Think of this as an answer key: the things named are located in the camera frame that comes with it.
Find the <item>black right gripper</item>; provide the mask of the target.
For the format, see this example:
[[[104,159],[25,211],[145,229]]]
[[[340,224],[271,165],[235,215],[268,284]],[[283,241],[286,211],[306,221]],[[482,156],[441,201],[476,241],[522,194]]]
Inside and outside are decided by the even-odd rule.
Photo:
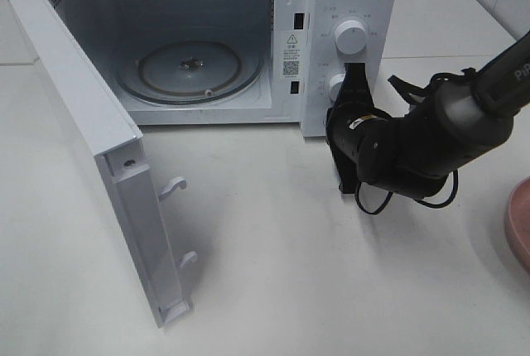
[[[388,113],[374,106],[364,63],[346,63],[341,90],[328,110],[326,141],[337,166],[352,166],[359,160],[368,121],[388,121]]]

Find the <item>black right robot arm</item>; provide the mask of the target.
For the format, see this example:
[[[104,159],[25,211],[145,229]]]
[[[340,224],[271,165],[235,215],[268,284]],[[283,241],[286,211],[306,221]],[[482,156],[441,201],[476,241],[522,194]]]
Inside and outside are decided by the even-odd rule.
[[[449,175],[506,142],[513,118],[529,103],[529,37],[481,70],[440,72],[420,88],[389,83],[412,110],[394,118],[374,106],[363,64],[348,63],[325,123],[340,191],[363,183],[422,203]]]

